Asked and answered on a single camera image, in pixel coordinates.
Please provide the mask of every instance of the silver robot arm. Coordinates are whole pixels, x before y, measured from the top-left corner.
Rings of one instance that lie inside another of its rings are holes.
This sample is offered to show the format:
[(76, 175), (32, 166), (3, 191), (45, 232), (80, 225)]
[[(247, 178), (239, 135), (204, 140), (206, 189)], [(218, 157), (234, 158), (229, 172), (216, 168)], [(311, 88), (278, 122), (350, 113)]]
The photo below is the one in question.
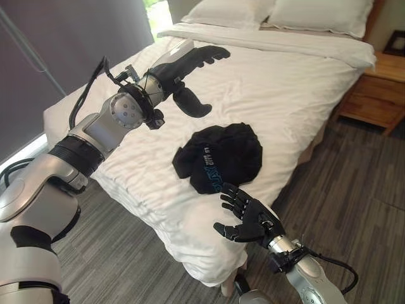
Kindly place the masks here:
[[(232, 227), (215, 223), (215, 230), (231, 241), (256, 241), (260, 246), (269, 249), (270, 270), (274, 273), (286, 273), (303, 303), (346, 303), (343, 294), (328, 280), (321, 265), (311, 256), (316, 253), (301, 246), (297, 241), (290, 241), (273, 210), (231, 184), (224, 183), (221, 191), (225, 194), (221, 195), (221, 199), (226, 201), (222, 207), (232, 211), (242, 220), (242, 224)], [(239, 303), (271, 303), (262, 292), (250, 291), (243, 277), (237, 277), (235, 285), (241, 295)]]
[[(229, 56), (221, 47), (195, 48), (185, 41), (141, 79), (131, 66), (113, 78), (104, 62), (107, 75), (121, 87), (118, 93), (30, 163), (0, 196), (0, 304), (69, 303), (61, 292), (61, 268), (51, 244), (80, 216), (75, 194), (84, 191), (90, 175), (128, 132), (142, 123), (150, 129), (164, 124), (163, 114), (154, 108), (169, 95), (190, 116), (205, 116), (211, 106), (201, 104), (182, 80), (204, 62)], [(122, 85), (129, 77), (135, 83)]]

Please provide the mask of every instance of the picture frame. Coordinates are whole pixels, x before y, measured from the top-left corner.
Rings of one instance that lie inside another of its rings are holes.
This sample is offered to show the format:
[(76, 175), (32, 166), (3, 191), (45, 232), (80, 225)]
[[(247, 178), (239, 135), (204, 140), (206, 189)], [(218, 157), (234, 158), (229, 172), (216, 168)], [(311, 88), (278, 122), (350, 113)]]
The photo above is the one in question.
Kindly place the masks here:
[(383, 53), (405, 56), (405, 30), (395, 30), (392, 33)]

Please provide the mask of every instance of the black cloth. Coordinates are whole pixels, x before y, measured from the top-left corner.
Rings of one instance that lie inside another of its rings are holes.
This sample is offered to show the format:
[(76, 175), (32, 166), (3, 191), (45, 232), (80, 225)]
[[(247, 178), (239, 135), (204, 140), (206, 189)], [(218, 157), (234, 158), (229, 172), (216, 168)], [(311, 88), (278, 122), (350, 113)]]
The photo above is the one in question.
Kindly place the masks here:
[(214, 125), (195, 132), (172, 163), (181, 179), (190, 177), (198, 193), (217, 193), (224, 182), (239, 186), (253, 180), (261, 168), (262, 151), (250, 125)]

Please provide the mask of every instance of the wooden nightstand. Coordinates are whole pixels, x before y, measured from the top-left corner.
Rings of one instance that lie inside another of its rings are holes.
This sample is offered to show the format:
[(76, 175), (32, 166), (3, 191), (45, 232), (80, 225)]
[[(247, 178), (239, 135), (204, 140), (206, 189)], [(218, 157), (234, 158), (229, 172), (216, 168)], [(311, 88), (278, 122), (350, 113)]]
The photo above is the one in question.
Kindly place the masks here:
[(405, 57), (376, 52), (375, 72), (367, 69), (346, 93), (333, 117), (354, 118), (391, 133), (405, 117)]

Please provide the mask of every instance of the white duvet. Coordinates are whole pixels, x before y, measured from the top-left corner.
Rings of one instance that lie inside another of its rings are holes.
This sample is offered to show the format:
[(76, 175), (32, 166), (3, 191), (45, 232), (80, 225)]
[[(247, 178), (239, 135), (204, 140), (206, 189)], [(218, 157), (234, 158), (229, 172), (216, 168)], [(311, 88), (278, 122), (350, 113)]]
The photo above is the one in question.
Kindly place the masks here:
[[(171, 164), (177, 148), (193, 132), (208, 126), (249, 124), (263, 146), (263, 166), (241, 188), (271, 206), (301, 152), (375, 57), (370, 45), (336, 37), (186, 24), (164, 35), (169, 36), (114, 67), (113, 74), (129, 63), (139, 74), (145, 72), (185, 37), (196, 40), (197, 47), (219, 44), (231, 57), (198, 68), (185, 78), (203, 103), (213, 105), (212, 112), (191, 118), (169, 98), (158, 106), (165, 114), (164, 126), (149, 130), (143, 125), (129, 133), (92, 177), (150, 225), (192, 277), (215, 286), (245, 262), (246, 253), (243, 244), (222, 238), (213, 224), (239, 222), (221, 208), (219, 194), (197, 194), (188, 179), (177, 177)], [(44, 112), (50, 146), (68, 132), (68, 116), (82, 89)], [(99, 111), (117, 89), (104, 74), (98, 77), (77, 121)]]

